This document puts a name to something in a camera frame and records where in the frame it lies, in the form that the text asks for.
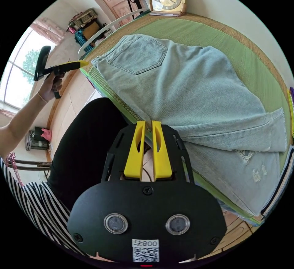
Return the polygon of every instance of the bracelet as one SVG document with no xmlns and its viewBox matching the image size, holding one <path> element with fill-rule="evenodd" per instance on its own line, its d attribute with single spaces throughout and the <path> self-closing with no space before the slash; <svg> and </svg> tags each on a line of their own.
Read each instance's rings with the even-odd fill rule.
<svg viewBox="0 0 294 269">
<path fill-rule="evenodd" d="M 48 101 L 46 101 L 46 100 L 40 95 L 39 92 L 37 92 L 37 94 L 38 94 L 38 96 L 41 98 L 41 100 L 42 100 L 43 102 L 45 102 L 46 104 L 48 104 Z"/>
</svg>

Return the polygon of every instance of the person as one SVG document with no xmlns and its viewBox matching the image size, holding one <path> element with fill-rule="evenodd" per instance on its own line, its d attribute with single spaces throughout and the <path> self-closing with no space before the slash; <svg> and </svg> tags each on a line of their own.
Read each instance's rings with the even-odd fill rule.
<svg viewBox="0 0 294 269">
<path fill-rule="evenodd" d="M 62 88 L 62 78 L 51 73 L 38 93 L 7 126 L 0 128 L 0 166 L 20 208 L 37 229 L 66 251 L 91 257 L 76 246 L 67 230 L 67 221 L 77 198 L 100 183 L 107 152 L 118 132 L 127 126 L 114 104 L 108 98 L 99 98 L 80 111 L 56 149 L 47 182 L 21 186 L 6 166 L 9 153 L 29 131 L 40 111 L 54 98 L 54 91 Z M 112 262 L 100 257 L 98 252 L 94 258 Z"/>
</svg>

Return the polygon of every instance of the black pants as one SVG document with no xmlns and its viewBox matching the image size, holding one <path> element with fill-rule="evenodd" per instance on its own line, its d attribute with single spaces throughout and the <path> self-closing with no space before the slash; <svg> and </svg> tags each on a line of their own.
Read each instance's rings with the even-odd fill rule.
<svg viewBox="0 0 294 269">
<path fill-rule="evenodd" d="M 69 210 L 85 190 L 101 182 L 107 152 L 126 126 L 108 98 L 88 103 L 71 123 L 55 152 L 48 179 Z"/>
</svg>

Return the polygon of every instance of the light blue jeans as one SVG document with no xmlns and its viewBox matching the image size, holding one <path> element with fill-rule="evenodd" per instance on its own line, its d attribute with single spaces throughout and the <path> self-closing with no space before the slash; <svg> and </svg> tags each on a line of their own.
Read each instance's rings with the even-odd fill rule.
<svg viewBox="0 0 294 269">
<path fill-rule="evenodd" d="M 222 52 L 135 34 L 92 64 L 142 120 L 178 131 L 192 167 L 207 181 L 244 211 L 260 214 L 280 178 L 284 112 L 266 113 Z"/>
</svg>

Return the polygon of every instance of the striped shirt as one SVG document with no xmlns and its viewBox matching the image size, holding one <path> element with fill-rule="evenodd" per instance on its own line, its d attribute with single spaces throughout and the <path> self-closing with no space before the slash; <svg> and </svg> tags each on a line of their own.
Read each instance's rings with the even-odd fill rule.
<svg viewBox="0 0 294 269">
<path fill-rule="evenodd" d="M 70 211 L 56 198 L 48 184 L 30 182 L 21 186 L 1 157 L 0 167 L 12 195 L 35 227 L 62 247 L 88 256 L 79 250 L 67 230 Z"/>
</svg>

